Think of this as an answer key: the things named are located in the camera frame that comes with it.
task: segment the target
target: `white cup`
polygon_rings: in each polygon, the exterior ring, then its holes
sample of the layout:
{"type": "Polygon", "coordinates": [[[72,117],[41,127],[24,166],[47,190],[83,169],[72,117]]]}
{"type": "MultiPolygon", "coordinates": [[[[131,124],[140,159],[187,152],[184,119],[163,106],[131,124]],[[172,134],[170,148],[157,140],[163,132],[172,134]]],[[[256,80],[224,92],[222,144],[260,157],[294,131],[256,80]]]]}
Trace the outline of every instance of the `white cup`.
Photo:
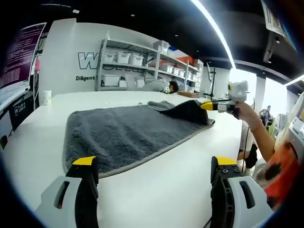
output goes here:
{"type": "Polygon", "coordinates": [[[43,91],[43,105],[52,104],[52,90],[43,91]]]}

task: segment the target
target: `ceiling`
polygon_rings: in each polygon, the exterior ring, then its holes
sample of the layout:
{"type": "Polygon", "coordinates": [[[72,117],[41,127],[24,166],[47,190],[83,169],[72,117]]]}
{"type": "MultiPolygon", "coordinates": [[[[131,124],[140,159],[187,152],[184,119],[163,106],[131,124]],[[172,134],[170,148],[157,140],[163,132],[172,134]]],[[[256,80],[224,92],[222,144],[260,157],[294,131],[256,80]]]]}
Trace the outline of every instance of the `ceiling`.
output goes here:
{"type": "MultiPolygon", "coordinates": [[[[221,29],[233,58],[248,63],[237,64],[237,68],[280,83],[287,82],[285,76],[294,79],[304,74],[296,51],[280,35],[273,36],[279,38],[280,44],[274,44],[271,63],[263,61],[271,32],[266,29],[260,1],[200,1],[221,29]]],[[[42,3],[61,5],[38,7],[27,18],[28,24],[47,21],[50,27],[54,20],[77,18],[78,22],[120,26],[165,40],[190,56],[209,61],[213,67],[231,68],[217,34],[190,0],[45,0],[42,3]],[[79,14],[72,13],[73,9],[79,10],[79,14]]],[[[300,93],[304,90],[303,82],[288,89],[300,93]]]]}

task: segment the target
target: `plastic bin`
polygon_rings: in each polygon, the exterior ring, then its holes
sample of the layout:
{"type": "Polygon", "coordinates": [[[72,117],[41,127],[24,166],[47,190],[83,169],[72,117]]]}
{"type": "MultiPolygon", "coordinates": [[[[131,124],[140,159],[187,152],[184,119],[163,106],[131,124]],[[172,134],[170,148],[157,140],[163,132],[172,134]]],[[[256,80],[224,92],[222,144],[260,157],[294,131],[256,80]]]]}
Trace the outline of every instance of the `plastic bin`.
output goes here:
{"type": "Polygon", "coordinates": [[[118,63],[129,63],[130,53],[119,52],[117,53],[118,63]]]}
{"type": "Polygon", "coordinates": [[[113,63],[115,59],[115,54],[105,53],[104,54],[104,62],[105,63],[113,63]]]}
{"type": "Polygon", "coordinates": [[[191,72],[188,72],[188,79],[193,80],[193,74],[191,72]]]}
{"type": "Polygon", "coordinates": [[[176,67],[173,67],[172,73],[173,73],[174,75],[178,76],[179,73],[180,73],[180,70],[179,70],[178,68],[176,68],[176,67]]]}
{"type": "Polygon", "coordinates": [[[127,87],[127,82],[125,80],[120,80],[119,81],[119,87],[127,87]]]}
{"type": "Polygon", "coordinates": [[[131,55],[129,64],[136,65],[136,66],[142,66],[143,65],[143,56],[137,56],[137,55],[131,55]]]}
{"type": "Polygon", "coordinates": [[[142,88],[144,86],[144,80],[143,79],[138,79],[136,81],[136,85],[137,85],[137,88],[142,88]]]}
{"type": "Polygon", "coordinates": [[[101,75],[102,86],[118,86],[119,79],[117,75],[101,75]]]}
{"type": "Polygon", "coordinates": [[[153,48],[158,50],[158,46],[161,46],[161,53],[166,55],[168,54],[169,43],[163,40],[156,41],[153,43],[153,48]]]}
{"type": "Polygon", "coordinates": [[[182,69],[180,69],[180,74],[179,74],[179,76],[184,78],[184,77],[185,77],[185,71],[182,70],[182,69]]]}
{"type": "Polygon", "coordinates": [[[168,63],[164,63],[164,64],[162,64],[162,65],[160,66],[160,70],[172,74],[173,66],[171,66],[171,65],[168,64],[168,63]]]}
{"type": "Polygon", "coordinates": [[[168,49],[168,53],[167,53],[168,56],[174,58],[174,51],[168,49]]]}
{"type": "Polygon", "coordinates": [[[194,92],[194,87],[189,86],[187,92],[193,93],[194,92]]]}

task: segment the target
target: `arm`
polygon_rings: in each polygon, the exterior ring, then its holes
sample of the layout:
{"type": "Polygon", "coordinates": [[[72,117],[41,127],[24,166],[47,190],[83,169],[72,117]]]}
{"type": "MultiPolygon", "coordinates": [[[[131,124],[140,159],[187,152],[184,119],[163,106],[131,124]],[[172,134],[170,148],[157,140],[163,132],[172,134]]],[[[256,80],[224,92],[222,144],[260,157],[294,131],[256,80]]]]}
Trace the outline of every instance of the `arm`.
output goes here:
{"type": "Polygon", "coordinates": [[[249,125],[249,128],[256,139],[257,146],[267,162],[275,152],[275,140],[268,134],[261,119],[249,105],[237,103],[236,107],[239,108],[240,119],[244,120],[249,125]]]}

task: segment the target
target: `ceiling light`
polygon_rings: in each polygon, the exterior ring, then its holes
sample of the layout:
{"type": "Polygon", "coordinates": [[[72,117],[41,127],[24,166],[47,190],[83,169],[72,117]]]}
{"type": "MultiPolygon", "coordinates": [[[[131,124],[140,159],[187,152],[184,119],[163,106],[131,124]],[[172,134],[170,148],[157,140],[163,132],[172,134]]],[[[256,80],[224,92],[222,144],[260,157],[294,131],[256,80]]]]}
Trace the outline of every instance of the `ceiling light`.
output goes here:
{"type": "Polygon", "coordinates": [[[291,84],[293,84],[293,83],[296,83],[296,82],[298,82],[298,81],[300,81],[300,80],[302,80],[302,79],[304,79],[304,75],[299,76],[299,77],[296,78],[295,80],[292,80],[291,82],[286,83],[285,86],[289,86],[289,85],[291,85],[291,84]]]}
{"type": "Polygon", "coordinates": [[[209,12],[206,10],[206,8],[199,2],[199,0],[191,0],[193,2],[194,5],[196,5],[196,7],[204,14],[204,16],[207,18],[207,20],[209,21],[209,23],[211,24],[211,26],[213,27],[213,29],[215,30],[215,32],[217,33],[220,41],[222,42],[227,55],[229,57],[229,60],[231,62],[232,68],[236,68],[236,65],[233,61],[233,57],[231,54],[231,51],[228,47],[228,44],[222,34],[222,32],[220,31],[218,25],[215,23],[214,19],[211,17],[211,15],[209,14],[209,12]]]}

